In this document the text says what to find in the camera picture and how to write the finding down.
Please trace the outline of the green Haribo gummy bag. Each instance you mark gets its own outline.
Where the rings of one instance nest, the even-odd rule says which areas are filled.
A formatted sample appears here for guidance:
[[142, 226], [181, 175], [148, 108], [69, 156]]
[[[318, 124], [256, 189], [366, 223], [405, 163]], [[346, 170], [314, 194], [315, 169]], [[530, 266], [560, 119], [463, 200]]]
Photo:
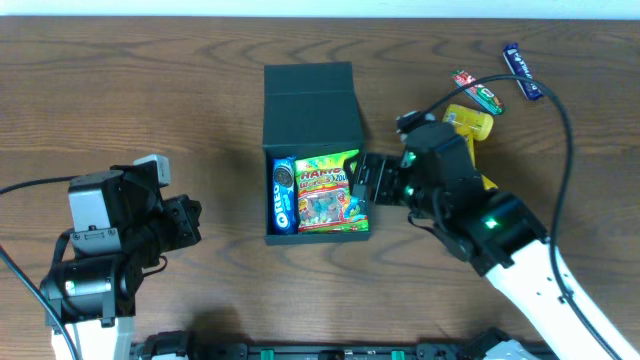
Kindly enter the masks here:
[[369, 230], [366, 213], [350, 213], [351, 190], [343, 163], [359, 150], [295, 161], [299, 233], [343, 233]]

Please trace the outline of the blue Oreo cookie pack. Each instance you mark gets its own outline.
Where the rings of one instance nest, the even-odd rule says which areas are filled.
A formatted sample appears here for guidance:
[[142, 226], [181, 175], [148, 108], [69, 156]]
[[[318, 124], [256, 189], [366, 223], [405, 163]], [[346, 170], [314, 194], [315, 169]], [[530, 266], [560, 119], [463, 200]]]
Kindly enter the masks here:
[[273, 223], [280, 235], [297, 232], [295, 160], [293, 156], [273, 160]]

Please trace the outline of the black gift box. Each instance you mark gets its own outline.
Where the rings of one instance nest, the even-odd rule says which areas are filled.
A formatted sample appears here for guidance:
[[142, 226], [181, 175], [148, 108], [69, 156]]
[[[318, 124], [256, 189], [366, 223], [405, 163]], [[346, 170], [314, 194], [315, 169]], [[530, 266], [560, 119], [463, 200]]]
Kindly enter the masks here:
[[266, 235], [271, 246], [366, 241], [369, 230], [343, 233], [280, 235], [273, 223], [273, 160], [296, 160], [359, 150], [365, 154], [365, 135], [356, 98], [352, 66], [348, 62], [267, 65], [264, 68], [264, 121], [262, 148], [266, 175]]

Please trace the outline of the yellow Hacks candy bag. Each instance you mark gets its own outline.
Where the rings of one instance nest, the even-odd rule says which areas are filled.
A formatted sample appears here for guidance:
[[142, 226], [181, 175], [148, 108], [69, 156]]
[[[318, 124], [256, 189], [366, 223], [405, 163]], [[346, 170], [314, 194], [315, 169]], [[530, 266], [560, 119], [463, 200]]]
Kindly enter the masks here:
[[470, 154], [470, 157], [471, 157], [472, 165], [474, 166], [474, 169], [477, 170], [480, 173], [484, 189], [485, 190], [497, 190], [498, 189], [498, 185], [487, 177], [485, 171], [483, 171], [483, 170], [478, 168], [477, 158], [476, 158], [475, 139], [473, 138], [473, 136], [469, 135], [466, 138], [466, 142], [467, 142], [467, 148], [468, 148], [468, 151], [469, 151], [469, 154]]

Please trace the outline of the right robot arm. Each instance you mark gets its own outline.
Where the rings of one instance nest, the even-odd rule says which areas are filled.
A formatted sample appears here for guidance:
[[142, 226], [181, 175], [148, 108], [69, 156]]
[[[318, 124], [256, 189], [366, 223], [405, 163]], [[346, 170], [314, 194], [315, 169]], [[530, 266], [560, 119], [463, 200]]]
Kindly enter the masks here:
[[370, 202], [406, 206], [428, 232], [507, 297], [560, 359], [636, 359], [575, 279], [551, 234], [515, 195], [484, 187], [466, 139], [431, 122], [405, 138], [400, 156], [367, 153], [346, 163]]

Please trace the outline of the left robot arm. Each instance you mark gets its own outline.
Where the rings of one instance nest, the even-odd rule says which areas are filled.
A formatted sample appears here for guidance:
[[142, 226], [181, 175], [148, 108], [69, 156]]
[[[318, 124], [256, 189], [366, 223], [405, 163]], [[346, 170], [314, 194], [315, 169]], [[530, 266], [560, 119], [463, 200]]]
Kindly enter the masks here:
[[131, 165], [71, 179], [71, 230], [59, 238], [40, 291], [59, 359], [130, 359], [135, 294], [163, 269], [166, 253], [197, 244], [202, 208], [186, 195], [165, 199], [169, 161], [149, 155]]

